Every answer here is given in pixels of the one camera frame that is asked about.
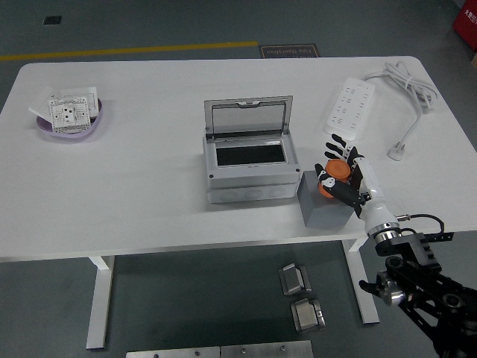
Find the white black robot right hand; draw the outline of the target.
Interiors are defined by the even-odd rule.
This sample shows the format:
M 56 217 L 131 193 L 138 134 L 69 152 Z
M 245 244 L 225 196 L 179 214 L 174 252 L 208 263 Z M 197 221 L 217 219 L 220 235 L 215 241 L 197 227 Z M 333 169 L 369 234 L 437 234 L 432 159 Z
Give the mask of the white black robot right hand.
M 384 193 L 370 161 L 339 135 L 332 134 L 331 138 L 326 143 L 328 150 L 325 156 L 330 161 L 343 163 L 350 173 L 339 179 L 330 167 L 317 163 L 315 171 L 320 187 L 354 209 L 357 217 L 364 221 L 365 233 L 371 239 L 381 242 L 398 237 L 401 234 L 399 223 L 386 206 Z

